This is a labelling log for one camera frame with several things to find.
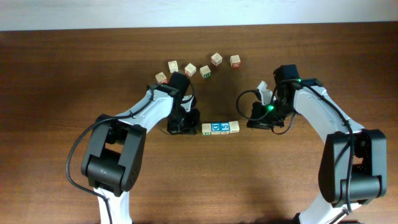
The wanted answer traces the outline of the wooden block green yellow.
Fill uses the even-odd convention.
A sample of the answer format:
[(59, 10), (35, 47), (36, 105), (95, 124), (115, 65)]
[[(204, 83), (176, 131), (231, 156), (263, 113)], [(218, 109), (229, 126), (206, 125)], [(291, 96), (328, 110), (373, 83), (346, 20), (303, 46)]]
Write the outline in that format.
[(202, 123), (201, 132), (202, 135), (211, 135), (211, 123)]

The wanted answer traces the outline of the wooden block red leaf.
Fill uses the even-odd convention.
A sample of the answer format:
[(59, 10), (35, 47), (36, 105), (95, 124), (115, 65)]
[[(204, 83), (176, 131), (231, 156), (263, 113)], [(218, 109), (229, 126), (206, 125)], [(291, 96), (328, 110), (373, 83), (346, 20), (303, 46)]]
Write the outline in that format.
[(240, 130), (238, 121), (230, 121), (229, 122), (229, 131), (230, 133), (238, 133)]

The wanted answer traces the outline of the blue D wooden block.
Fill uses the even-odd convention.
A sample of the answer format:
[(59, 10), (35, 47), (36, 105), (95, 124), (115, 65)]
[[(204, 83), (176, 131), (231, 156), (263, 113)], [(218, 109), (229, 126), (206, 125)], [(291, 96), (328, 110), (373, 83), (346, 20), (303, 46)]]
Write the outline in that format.
[(211, 123), (211, 135), (217, 135), (221, 133), (220, 123)]

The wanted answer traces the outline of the blue 5 wooden block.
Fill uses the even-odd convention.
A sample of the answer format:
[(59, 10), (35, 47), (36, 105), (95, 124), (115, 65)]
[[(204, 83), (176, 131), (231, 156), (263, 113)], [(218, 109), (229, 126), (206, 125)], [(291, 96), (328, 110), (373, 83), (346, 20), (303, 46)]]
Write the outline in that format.
[(229, 123), (220, 123), (220, 134), (229, 134), (230, 133), (230, 125)]

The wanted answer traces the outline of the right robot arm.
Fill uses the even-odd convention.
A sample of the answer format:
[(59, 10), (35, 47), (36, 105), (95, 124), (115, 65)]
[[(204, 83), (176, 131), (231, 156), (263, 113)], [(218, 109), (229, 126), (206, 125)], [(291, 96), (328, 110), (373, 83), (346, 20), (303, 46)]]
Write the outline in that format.
[(296, 65), (274, 70), (275, 88), (265, 82), (252, 92), (257, 101), (247, 126), (284, 127), (287, 117), (303, 116), (321, 137), (324, 150), (318, 171), (320, 193), (294, 216), (294, 223), (339, 223), (353, 210), (387, 191), (387, 142), (379, 129), (352, 120), (316, 78), (302, 79)]

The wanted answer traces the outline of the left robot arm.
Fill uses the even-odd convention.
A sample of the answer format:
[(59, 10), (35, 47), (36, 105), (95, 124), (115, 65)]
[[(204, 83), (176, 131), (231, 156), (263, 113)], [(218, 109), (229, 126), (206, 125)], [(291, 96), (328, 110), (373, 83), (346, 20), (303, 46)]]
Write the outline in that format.
[(197, 134), (197, 100), (186, 94), (191, 86), (186, 75), (173, 72), (168, 83), (149, 85), (132, 108), (102, 114), (90, 128), (81, 173), (98, 198), (102, 223), (132, 223), (129, 192), (141, 171), (146, 135), (156, 124), (167, 119), (169, 134)]

